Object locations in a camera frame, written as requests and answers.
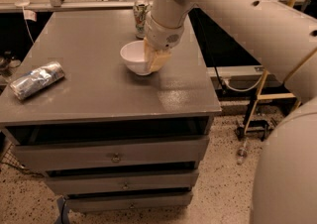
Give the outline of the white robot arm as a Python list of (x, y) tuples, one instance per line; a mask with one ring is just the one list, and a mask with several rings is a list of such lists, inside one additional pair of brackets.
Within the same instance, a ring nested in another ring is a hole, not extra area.
[(252, 224), (317, 224), (317, 20), (276, 0), (154, 0), (145, 24), (151, 71), (169, 59), (199, 7), (301, 102), (267, 138)]

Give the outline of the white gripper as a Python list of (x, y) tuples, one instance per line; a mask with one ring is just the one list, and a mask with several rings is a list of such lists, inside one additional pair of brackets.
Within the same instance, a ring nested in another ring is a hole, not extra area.
[(150, 72), (159, 71), (171, 57), (171, 49), (177, 46), (184, 32), (184, 14), (167, 17), (173, 27), (161, 24), (150, 12), (145, 22), (144, 58)]

